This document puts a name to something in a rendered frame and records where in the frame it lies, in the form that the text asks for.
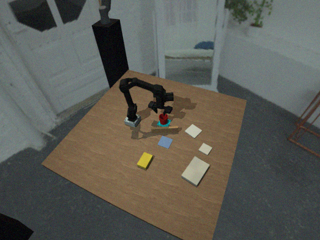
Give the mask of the small white flat square pad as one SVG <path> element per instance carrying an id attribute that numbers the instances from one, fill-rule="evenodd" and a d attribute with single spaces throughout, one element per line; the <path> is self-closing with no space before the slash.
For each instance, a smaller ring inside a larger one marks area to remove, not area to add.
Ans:
<path id="1" fill-rule="evenodd" d="M 211 151 L 212 147 L 206 144 L 202 144 L 198 151 L 204 153 L 205 155 L 208 155 Z"/>

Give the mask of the beige flat rectangular pad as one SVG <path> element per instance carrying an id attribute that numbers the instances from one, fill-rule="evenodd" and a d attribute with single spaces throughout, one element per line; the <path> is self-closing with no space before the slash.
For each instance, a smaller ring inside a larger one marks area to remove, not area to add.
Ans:
<path id="1" fill-rule="evenodd" d="M 181 175 L 181 178 L 197 187 L 209 167 L 208 163 L 194 156 Z"/>

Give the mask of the yellow flat block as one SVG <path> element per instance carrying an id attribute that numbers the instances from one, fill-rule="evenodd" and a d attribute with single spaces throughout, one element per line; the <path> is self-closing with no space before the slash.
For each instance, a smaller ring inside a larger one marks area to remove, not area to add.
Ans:
<path id="1" fill-rule="evenodd" d="M 137 166 L 146 170 L 152 159 L 153 155 L 144 152 L 141 158 L 139 159 Z"/>

